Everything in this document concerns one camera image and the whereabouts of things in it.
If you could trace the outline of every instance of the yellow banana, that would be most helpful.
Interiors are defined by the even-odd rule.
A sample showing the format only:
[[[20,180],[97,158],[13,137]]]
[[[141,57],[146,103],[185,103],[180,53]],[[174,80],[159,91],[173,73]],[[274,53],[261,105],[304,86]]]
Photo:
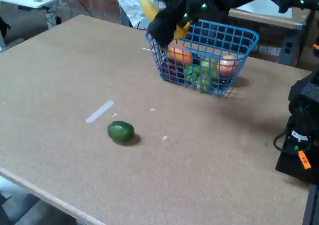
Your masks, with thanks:
[[[156,7],[156,5],[154,5],[151,0],[140,0],[140,5],[146,18],[150,21],[153,21],[159,12],[159,9]],[[183,28],[177,25],[176,30],[174,31],[174,39],[184,38],[187,35],[190,26],[190,22],[188,22]]]
[[[159,12],[159,9],[156,7],[156,5],[154,5],[151,0],[141,0],[140,5],[146,18],[149,19],[149,21],[153,21]]]
[[[177,25],[176,30],[174,31],[174,39],[182,39],[185,36],[187,36],[187,32],[190,26],[191,26],[190,22],[187,22],[187,24],[183,28]]]

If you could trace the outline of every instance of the orange label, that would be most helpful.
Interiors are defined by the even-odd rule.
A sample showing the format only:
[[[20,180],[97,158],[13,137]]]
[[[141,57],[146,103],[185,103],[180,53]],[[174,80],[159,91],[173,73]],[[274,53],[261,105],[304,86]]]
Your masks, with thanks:
[[[298,155],[299,155],[299,158],[300,158],[304,168],[305,169],[310,169],[311,165],[310,165],[305,153],[303,151],[298,151]]]

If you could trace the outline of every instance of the blue wire basket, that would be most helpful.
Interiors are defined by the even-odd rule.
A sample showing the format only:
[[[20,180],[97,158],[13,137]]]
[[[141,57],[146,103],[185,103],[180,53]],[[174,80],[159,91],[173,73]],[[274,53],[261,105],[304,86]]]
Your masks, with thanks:
[[[228,94],[259,40],[249,29],[199,20],[183,39],[161,49],[149,32],[146,38],[163,80],[223,97]]]

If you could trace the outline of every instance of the lime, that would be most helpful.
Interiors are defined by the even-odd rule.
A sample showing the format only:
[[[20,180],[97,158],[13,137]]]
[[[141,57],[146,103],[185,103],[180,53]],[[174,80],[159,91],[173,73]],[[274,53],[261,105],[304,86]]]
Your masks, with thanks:
[[[134,136],[134,127],[124,121],[114,121],[108,126],[108,135],[116,142],[127,143]]]

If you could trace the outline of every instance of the floor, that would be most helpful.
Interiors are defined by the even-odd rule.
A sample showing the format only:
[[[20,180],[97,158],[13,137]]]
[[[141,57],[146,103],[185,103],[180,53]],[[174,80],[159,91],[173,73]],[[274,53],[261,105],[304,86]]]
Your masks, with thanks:
[[[119,16],[101,11],[90,12],[94,17],[120,23]],[[71,15],[70,7],[60,6],[57,14],[62,17],[62,21],[68,20]],[[89,15],[86,10],[79,6],[72,8],[72,17],[79,14]],[[41,10],[24,11],[19,10],[16,5],[0,3],[0,16],[11,26],[4,38],[5,43],[10,43],[18,38],[29,39],[47,30],[47,22],[44,12]],[[3,204],[4,210],[6,212],[10,211],[24,197],[25,195],[12,196]],[[75,225],[75,220],[46,202],[38,201],[16,225]]]
[[[25,195],[12,196],[2,206],[6,213],[15,208]],[[59,209],[38,201],[17,223],[16,225],[75,225],[73,218],[67,216]]]
[[[119,15],[94,10],[90,12],[96,18],[121,23]],[[70,19],[70,16],[75,17],[79,14],[90,16],[81,6],[70,8],[68,5],[59,6],[57,14],[62,18],[62,21]],[[1,3],[0,16],[11,26],[11,29],[7,31],[7,35],[4,38],[5,43],[10,43],[18,38],[29,39],[47,30],[47,22],[42,10],[33,9],[31,11],[24,11],[18,9],[14,4]]]

